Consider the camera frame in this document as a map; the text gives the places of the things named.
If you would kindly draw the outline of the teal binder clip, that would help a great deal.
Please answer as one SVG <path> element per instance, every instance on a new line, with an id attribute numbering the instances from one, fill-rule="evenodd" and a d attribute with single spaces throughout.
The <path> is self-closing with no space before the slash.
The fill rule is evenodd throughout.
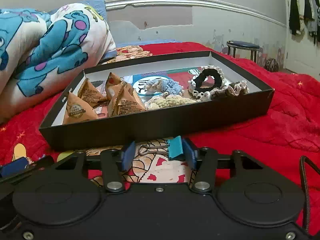
<path id="1" fill-rule="evenodd" d="M 145 156 L 147 154 L 162 154 L 166 156 L 168 160 L 185 161 L 181 136 L 141 144 L 137 152 L 139 156 Z"/>

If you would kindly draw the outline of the brown pyramid snack packet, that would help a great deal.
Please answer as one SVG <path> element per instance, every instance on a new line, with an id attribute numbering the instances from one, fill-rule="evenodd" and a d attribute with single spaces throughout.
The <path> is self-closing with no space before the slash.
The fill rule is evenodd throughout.
<path id="1" fill-rule="evenodd" d="M 113 91 L 114 95 L 111 96 L 110 103 L 107 107 L 108 117 L 145 111 L 143 103 L 129 83 L 118 84 Z"/>
<path id="2" fill-rule="evenodd" d="M 117 76 L 113 72 L 110 72 L 106 80 L 105 90 L 108 100 L 112 100 L 120 92 L 121 87 L 127 84 L 121 77 Z"/>

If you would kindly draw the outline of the cream fluffy scrunchie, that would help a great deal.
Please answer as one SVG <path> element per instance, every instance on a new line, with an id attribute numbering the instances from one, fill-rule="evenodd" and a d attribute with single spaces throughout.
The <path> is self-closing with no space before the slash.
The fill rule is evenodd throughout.
<path id="1" fill-rule="evenodd" d="M 147 110 L 169 108 L 181 105 L 187 105 L 191 103 L 196 103 L 197 100 L 184 98 L 180 95 L 157 95 L 153 96 L 150 100 L 145 102 L 145 107 Z"/>

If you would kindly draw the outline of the black shallow cardboard box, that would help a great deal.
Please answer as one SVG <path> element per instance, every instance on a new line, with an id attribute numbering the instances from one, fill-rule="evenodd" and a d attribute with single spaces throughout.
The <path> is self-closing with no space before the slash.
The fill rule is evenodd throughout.
<path id="1" fill-rule="evenodd" d="M 220 67 L 229 81 L 246 80 L 249 93 L 184 106 L 151 110 L 65 125 L 67 96 L 82 81 L 107 77 L 111 72 L 128 76 L 174 68 Z M 81 72 L 63 91 L 44 118 L 39 130 L 57 151 L 123 145 L 133 141 L 175 137 L 234 124 L 265 115 L 274 89 L 229 59 L 212 51 L 157 55 L 92 67 Z"/>

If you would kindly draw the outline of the black and white scrunchie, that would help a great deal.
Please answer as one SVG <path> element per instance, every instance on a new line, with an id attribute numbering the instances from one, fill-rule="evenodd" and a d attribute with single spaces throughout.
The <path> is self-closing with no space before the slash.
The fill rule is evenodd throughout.
<path id="1" fill-rule="evenodd" d="M 199 74 L 189 80 L 188 92 L 199 101 L 208 101 L 226 84 L 225 75 L 220 67 L 207 65 L 201 67 Z"/>

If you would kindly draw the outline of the light blue fluffy scrunchie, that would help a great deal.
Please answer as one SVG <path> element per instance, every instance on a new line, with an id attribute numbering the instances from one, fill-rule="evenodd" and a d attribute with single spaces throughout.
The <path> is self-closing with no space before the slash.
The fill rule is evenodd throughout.
<path id="1" fill-rule="evenodd" d="M 164 95 L 182 96 L 184 94 L 183 86 L 179 82 L 163 77 L 147 81 L 144 88 L 147 91 L 159 92 Z"/>

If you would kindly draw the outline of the white lace scrunchie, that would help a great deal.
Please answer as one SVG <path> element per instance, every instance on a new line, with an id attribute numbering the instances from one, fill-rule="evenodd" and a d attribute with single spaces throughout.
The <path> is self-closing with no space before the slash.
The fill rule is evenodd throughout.
<path id="1" fill-rule="evenodd" d="M 210 92 L 211 99 L 237 97 L 249 93 L 249 88 L 246 80 L 233 82 L 222 88 L 214 88 Z"/>

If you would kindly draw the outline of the red printed bed quilt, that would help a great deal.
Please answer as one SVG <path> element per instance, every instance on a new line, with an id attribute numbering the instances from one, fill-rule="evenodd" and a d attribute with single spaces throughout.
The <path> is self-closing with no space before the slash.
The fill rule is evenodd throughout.
<path id="1" fill-rule="evenodd" d="M 152 55 L 208 50 L 194 42 L 160 43 L 140 46 Z M 223 56 L 275 89 L 268 113 L 255 119 L 211 131 L 190 134 L 198 147 L 209 146 L 221 154 L 243 150 L 300 185 L 300 158 L 307 156 L 319 167 L 319 82 L 305 74 L 271 73 L 248 59 Z M 45 155 L 58 160 L 67 153 L 52 150 L 39 126 L 61 93 L 1 124 L 1 165 L 27 157 L 29 163 Z M 187 163 L 167 161 L 159 154 L 138 157 L 133 169 L 124 174 L 131 183 L 183 183 L 190 181 Z M 309 233 L 319 232 L 319 175 L 306 165 L 310 196 Z"/>

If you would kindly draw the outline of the cartoon monster fleece blanket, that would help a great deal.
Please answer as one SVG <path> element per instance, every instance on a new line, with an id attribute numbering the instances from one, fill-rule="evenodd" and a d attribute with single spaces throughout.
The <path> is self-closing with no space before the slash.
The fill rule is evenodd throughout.
<path id="1" fill-rule="evenodd" d="M 52 14 L 1 9 L 1 122 L 115 55 L 107 21 L 88 4 L 67 4 Z"/>

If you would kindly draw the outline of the round blue stool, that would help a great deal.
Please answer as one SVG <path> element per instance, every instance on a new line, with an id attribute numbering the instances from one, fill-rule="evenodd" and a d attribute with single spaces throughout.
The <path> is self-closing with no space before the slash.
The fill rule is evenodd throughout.
<path id="1" fill-rule="evenodd" d="M 235 41 L 235 40 L 227 41 L 226 44 L 228 47 L 228 51 L 227 51 L 228 55 L 231 54 L 231 49 L 233 50 L 233 57 L 234 58 L 236 56 L 237 49 L 248 50 L 251 52 L 251 54 L 250 54 L 251 61 L 257 62 L 257 53 L 260 49 L 259 45 L 249 43 L 249 42 L 244 42 L 244 41 Z"/>

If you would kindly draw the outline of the dark patterned ball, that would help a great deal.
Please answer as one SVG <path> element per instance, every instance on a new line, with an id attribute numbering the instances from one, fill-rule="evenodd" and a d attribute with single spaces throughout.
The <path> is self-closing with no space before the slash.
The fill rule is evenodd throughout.
<path id="1" fill-rule="evenodd" d="M 272 73 L 278 72 L 279 71 L 279 64 L 276 61 L 276 59 L 270 58 L 265 61 L 264 69 L 269 72 L 272 72 Z"/>

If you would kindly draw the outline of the white door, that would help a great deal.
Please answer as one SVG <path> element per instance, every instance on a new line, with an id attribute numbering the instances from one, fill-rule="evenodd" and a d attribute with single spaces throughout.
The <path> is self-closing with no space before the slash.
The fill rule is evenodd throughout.
<path id="1" fill-rule="evenodd" d="M 286 0 L 286 68 L 319 80 L 319 0 Z"/>

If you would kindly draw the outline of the blue pillow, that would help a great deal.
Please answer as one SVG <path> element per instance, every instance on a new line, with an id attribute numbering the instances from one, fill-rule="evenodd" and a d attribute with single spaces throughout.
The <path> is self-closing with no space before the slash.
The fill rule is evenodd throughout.
<path id="1" fill-rule="evenodd" d="M 67 21 L 82 20 L 89 21 L 105 20 L 106 17 L 105 0 L 84 0 L 75 3 L 68 3 L 58 9 L 48 12 L 46 22 L 55 22 L 60 19 Z"/>

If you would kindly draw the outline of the hanging dark clothes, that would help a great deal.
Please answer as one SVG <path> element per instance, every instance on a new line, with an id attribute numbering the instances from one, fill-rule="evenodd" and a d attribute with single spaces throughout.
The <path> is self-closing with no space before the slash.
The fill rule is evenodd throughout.
<path id="1" fill-rule="evenodd" d="M 313 44 L 319 43 L 319 0 L 290 0 L 289 29 L 302 35 L 307 30 Z"/>

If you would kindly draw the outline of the silver bed headboard rail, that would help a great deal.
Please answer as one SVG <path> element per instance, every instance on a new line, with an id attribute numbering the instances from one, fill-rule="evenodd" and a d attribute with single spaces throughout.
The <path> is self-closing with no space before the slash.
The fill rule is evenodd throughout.
<path id="1" fill-rule="evenodd" d="M 180 7 L 206 7 L 220 9 L 230 12 L 236 12 L 252 17 L 256 17 L 267 22 L 274 23 L 281 27 L 286 27 L 286 23 L 276 20 L 257 10 L 237 5 L 233 3 L 223 2 L 219 0 L 105 0 L 107 11 L 124 9 L 127 6 L 132 7 L 154 7 L 154 6 L 180 6 Z"/>

